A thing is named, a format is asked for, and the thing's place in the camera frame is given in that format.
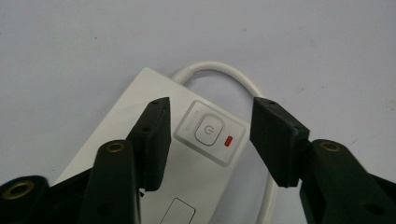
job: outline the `red indicator light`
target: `red indicator light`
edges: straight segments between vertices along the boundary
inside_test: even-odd
[[[231,136],[228,136],[227,140],[225,140],[224,146],[229,147],[232,141],[233,138]]]

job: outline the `power cord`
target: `power cord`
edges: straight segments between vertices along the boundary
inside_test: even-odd
[[[264,94],[260,91],[260,89],[257,88],[257,86],[254,85],[254,83],[248,79],[247,76],[226,63],[206,61],[185,66],[172,76],[172,80],[184,85],[187,80],[189,80],[196,72],[203,70],[213,70],[224,73],[241,83],[254,97],[264,97]],[[264,195],[262,197],[262,207],[260,208],[256,224],[271,223],[276,204],[277,190],[278,187],[275,180],[270,174],[268,174]]]

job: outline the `power switch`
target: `power switch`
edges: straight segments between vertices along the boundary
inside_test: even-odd
[[[212,146],[215,144],[216,139],[218,139],[219,134],[223,128],[223,123],[220,119],[214,117],[213,115],[207,114],[201,121],[195,137],[202,144],[207,146]]]

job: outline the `white plastic casing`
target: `white plastic casing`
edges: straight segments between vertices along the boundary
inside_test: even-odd
[[[134,79],[56,183],[91,168],[99,146],[125,139],[148,102],[166,96],[172,144],[161,187],[141,198],[142,223],[208,223],[248,141],[249,124],[149,68]]]

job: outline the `power socket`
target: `power socket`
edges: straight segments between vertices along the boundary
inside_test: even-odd
[[[56,183],[91,168],[99,146],[124,139],[147,103],[162,97],[171,101],[172,144],[160,188],[141,198],[142,223],[209,223],[247,144],[249,124],[149,68],[134,79]]]

